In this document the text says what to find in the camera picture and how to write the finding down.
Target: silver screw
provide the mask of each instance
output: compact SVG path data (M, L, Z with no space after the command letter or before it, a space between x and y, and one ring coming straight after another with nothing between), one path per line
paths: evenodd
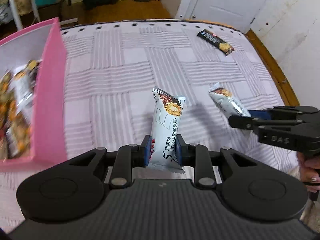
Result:
M211 178L205 177L205 178L199 179L199 183L202 186L212 186L215 183L215 181L213 179L211 179Z
M111 184L115 186L123 186L127 183L127 180L125 178L114 178L111 180Z

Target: number 5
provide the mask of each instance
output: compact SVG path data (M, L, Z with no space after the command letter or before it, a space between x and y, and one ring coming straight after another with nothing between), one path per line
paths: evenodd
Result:
M171 162L172 162L172 156L170 154L168 154L167 156L165 156L165 153L163 152L163 158L168 159L168 157L171 158Z

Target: hand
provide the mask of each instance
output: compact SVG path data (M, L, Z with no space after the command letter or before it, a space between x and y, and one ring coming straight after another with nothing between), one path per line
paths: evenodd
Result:
M306 160L305 156L297 152L297 157L300 165L300 179L302 182L320 182L320 176L315 169L320 170L320 156ZM306 186L308 191L317 192L320 186Z

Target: door panel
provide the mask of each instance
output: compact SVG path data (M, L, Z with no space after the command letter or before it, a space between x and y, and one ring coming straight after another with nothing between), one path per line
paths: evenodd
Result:
M199 20L221 22L246 32L265 0L198 0L192 15Z

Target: tablecloth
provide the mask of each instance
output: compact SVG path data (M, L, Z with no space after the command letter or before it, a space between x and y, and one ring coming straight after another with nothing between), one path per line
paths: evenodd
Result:
M235 51L225 56L197 37L209 29ZM64 94L68 158L95 147L116 151L140 144L151 133L157 86L185 95L179 133L186 143L209 150L232 147L276 169L297 166L295 152L257 142L252 132L229 127L208 95L221 82L248 109L283 105L279 92L246 36L221 25L179 20L123 21L61 31L68 51ZM133 178L192 178L185 174L135 168ZM36 171L0 173L0 227L10 231L23 221L16 203L19 183Z

